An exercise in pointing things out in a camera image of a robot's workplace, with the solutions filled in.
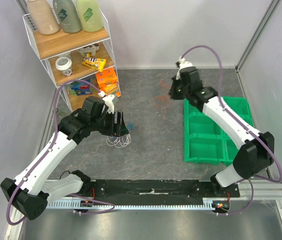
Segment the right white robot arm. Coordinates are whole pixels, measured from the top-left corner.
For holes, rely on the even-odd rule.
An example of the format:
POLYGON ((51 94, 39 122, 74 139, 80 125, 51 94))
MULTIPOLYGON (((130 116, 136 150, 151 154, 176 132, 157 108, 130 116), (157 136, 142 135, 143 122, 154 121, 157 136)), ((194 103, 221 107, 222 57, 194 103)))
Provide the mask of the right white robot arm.
POLYGON ((232 164, 211 177, 210 192, 221 197, 228 186, 248 180, 277 161, 274 136, 261 133, 247 124, 219 96, 213 87, 204 87, 198 70, 186 67, 172 78, 169 95, 173 100, 187 99, 200 112, 213 120, 238 149, 232 164))

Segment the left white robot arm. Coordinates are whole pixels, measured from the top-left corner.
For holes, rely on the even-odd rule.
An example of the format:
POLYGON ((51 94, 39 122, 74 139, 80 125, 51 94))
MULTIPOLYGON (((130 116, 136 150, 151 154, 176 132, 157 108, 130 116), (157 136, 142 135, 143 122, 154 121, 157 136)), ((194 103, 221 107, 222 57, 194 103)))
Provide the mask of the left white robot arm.
POLYGON ((9 207, 16 208, 23 217, 34 220, 55 200, 70 194, 80 197, 90 193, 91 178, 79 170, 54 183, 45 181, 61 160, 92 132, 104 136, 122 137, 129 133, 124 124, 123 112, 115 111, 117 96, 95 96, 84 100, 83 106, 64 117, 48 144, 15 178, 5 178, 0 188, 9 207))

